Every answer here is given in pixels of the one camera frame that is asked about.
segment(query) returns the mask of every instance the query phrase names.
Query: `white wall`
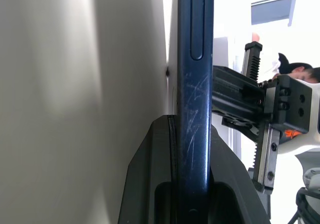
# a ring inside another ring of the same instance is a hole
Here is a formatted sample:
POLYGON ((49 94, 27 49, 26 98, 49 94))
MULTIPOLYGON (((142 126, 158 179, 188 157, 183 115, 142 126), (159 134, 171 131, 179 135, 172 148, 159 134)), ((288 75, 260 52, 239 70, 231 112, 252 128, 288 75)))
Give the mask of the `white wall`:
POLYGON ((0 223, 116 223, 167 112, 162 0, 0 0, 0 223))

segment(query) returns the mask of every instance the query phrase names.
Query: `screw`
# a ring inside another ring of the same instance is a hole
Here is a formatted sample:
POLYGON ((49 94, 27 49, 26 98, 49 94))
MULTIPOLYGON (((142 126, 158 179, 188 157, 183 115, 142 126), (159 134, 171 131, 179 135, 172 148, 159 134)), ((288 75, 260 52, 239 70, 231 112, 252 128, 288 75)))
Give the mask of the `screw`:
POLYGON ((284 102, 279 104, 279 109, 281 109, 281 110, 286 110, 287 107, 288 107, 288 105, 286 103, 284 103, 284 102))
POLYGON ((272 171, 269 171, 268 180, 273 180, 274 176, 275 176, 274 173, 272 171))
POLYGON ((287 89, 280 90, 280 96, 288 96, 288 95, 289 95, 289 91, 287 89))
POLYGON ((271 144, 271 150, 276 151, 277 145, 275 143, 271 144))

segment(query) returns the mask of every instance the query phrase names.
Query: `hair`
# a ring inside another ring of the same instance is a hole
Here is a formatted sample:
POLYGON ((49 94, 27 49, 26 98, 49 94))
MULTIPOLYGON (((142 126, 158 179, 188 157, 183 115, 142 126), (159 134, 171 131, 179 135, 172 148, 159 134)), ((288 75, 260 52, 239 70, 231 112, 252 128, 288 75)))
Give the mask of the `hair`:
POLYGON ((317 80, 318 83, 320 83, 320 67, 309 69, 310 77, 317 80))
POLYGON ((304 69, 312 69, 312 66, 306 63, 292 63, 289 64, 289 60, 286 58, 284 54, 279 53, 279 61, 280 61, 280 67, 279 67, 279 72, 280 74, 289 74, 291 73, 294 69, 299 68, 299 67, 304 67, 304 69))

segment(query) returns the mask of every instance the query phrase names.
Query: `bolt hole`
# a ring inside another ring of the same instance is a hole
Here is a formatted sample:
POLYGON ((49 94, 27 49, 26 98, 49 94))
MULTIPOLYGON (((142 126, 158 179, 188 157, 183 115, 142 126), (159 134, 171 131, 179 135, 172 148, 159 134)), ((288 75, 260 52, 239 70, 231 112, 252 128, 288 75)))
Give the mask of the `bolt hole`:
POLYGON ((304 115, 304 110, 303 110, 303 108, 300 108, 300 109, 298 110, 298 114, 299 114, 300 117, 303 117, 303 115, 304 115))
POLYGON ((268 180, 273 180, 275 175, 272 171, 270 171, 267 176, 268 176, 268 180))
POLYGON ((273 150, 273 151, 276 151, 277 149, 277 147, 276 147, 277 145, 275 144, 275 143, 272 143, 271 144, 271 150, 273 150))
POLYGON ((304 95, 300 95, 300 101, 301 101, 301 103, 303 103, 305 100, 306 100, 306 99, 305 99, 304 95))

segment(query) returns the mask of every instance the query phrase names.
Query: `scratch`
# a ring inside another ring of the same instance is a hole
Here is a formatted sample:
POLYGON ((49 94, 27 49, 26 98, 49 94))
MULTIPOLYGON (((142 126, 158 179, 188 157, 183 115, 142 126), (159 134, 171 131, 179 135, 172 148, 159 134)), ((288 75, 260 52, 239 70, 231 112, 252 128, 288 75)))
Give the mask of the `scratch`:
POLYGON ((195 120, 195 117, 196 117, 196 115, 198 114, 198 112, 199 112, 199 110, 196 110, 195 111, 195 114, 193 115, 193 117, 192 117, 192 119, 189 121, 189 115, 187 114, 187 119, 188 119, 188 122, 189 122, 189 125, 188 125, 188 128, 187 128, 187 134, 189 133, 189 131, 190 131, 190 129, 191 129, 191 126, 192 126, 192 123, 194 122, 194 120, 195 120))
POLYGON ((199 86, 201 86, 208 78, 208 75, 205 76, 205 78, 201 81, 201 82, 198 82, 196 86, 193 86, 193 85, 187 85, 188 87, 192 87, 193 88, 193 92, 192 94, 190 95, 189 99, 188 99, 188 103, 190 102, 191 100, 191 97, 194 95, 194 99, 197 99, 199 96, 196 95, 196 91, 202 91, 199 86))
POLYGON ((197 133, 197 131, 199 130, 199 126, 196 128, 196 130, 195 130, 195 132, 193 133, 193 135, 192 135, 192 137, 191 137, 191 140, 190 140, 190 143, 189 143, 189 146, 188 146, 188 150, 187 150, 187 152, 186 152, 186 154, 187 154, 187 156, 188 156, 188 154, 189 154, 189 150, 190 150, 190 147, 191 147, 191 145, 192 145, 192 158, 191 158, 191 170, 192 170, 192 168, 193 168, 193 166, 194 166, 194 144, 195 144, 195 139, 194 139, 194 137, 195 137, 195 135, 196 135, 196 133, 197 133))

